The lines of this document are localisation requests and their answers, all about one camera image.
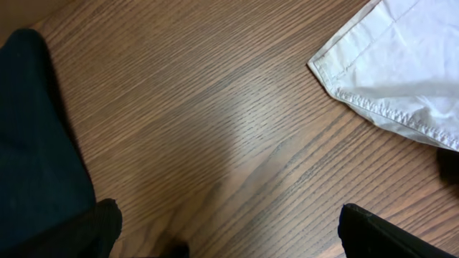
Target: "wooden table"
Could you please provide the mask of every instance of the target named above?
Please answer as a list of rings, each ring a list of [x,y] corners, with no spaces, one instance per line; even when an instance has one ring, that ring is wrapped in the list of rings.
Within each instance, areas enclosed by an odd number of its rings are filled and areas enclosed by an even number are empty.
[[[344,257],[354,202],[452,254],[459,203],[435,149],[331,99],[307,60],[360,0],[77,0],[47,40],[114,257]]]

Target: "white fabric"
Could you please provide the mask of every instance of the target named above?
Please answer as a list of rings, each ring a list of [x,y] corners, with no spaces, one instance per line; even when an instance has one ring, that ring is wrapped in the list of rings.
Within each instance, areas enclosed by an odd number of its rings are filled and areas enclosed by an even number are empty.
[[[459,0],[372,0],[308,65],[380,128],[459,151]]]

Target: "brown wood tabletop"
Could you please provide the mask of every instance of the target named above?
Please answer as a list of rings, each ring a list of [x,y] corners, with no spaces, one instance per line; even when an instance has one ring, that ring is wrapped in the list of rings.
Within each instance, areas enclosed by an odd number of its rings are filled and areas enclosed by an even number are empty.
[[[435,148],[380,130],[306,67],[362,0],[77,0],[49,45],[113,257],[344,257],[353,202],[459,254],[459,198]]]

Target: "white garment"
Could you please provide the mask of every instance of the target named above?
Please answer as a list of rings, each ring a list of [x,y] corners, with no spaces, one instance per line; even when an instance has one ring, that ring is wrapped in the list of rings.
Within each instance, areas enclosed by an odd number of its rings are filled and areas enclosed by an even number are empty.
[[[371,0],[308,65],[380,128],[459,151],[459,0]]]

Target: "folded white cloth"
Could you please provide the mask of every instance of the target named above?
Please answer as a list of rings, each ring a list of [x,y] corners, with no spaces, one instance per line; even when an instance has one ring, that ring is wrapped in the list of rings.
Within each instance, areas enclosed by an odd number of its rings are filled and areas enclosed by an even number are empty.
[[[459,0],[371,0],[308,65],[380,128],[459,151]]]

